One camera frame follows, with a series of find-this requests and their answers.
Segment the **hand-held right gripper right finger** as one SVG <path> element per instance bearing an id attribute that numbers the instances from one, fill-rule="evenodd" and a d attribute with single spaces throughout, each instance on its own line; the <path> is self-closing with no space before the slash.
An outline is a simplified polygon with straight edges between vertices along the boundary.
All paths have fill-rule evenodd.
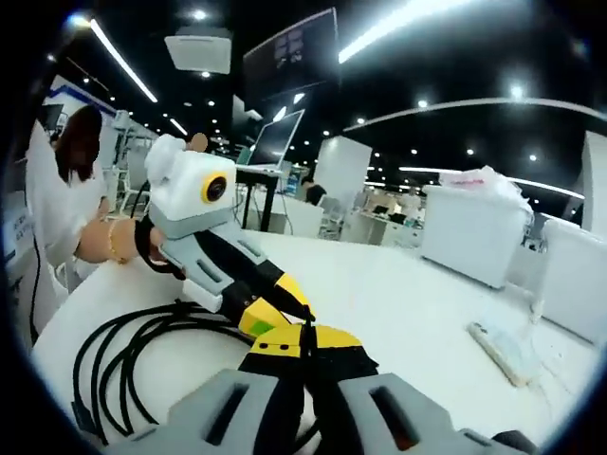
<path id="1" fill-rule="evenodd" d="M 518 430 L 486 437 L 454 428 L 450 414 L 378 364 L 351 334 L 303 329 L 307 386 L 321 435 L 318 454 L 533 454 Z"/>

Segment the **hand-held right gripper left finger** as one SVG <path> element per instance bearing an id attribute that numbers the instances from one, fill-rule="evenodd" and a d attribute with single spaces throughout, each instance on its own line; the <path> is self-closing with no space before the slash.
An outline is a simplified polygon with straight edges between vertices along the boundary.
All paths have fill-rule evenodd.
<path id="1" fill-rule="evenodd" d="M 169 411 L 167 422 L 110 454 L 295 454 L 304 412 L 301 324 L 259 336 L 237 370 L 222 370 Z"/>

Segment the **person's left hand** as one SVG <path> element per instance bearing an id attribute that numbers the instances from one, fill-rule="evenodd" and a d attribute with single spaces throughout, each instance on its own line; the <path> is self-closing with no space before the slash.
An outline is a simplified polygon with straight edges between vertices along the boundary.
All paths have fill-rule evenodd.
<path id="1" fill-rule="evenodd" d="M 117 250 L 120 252 L 121 258 L 125 260 L 136 258 L 140 252 L 138 244 L 146 244 L 146 247 L 142 249 L 144 258 L 157 264 L 166 262 L 159 251 L 159 247 L 164 241 L 164 235 L 150 222 L 136 219 L 122 220 L 120 226 L 115 229 L 115 240 Z"/>

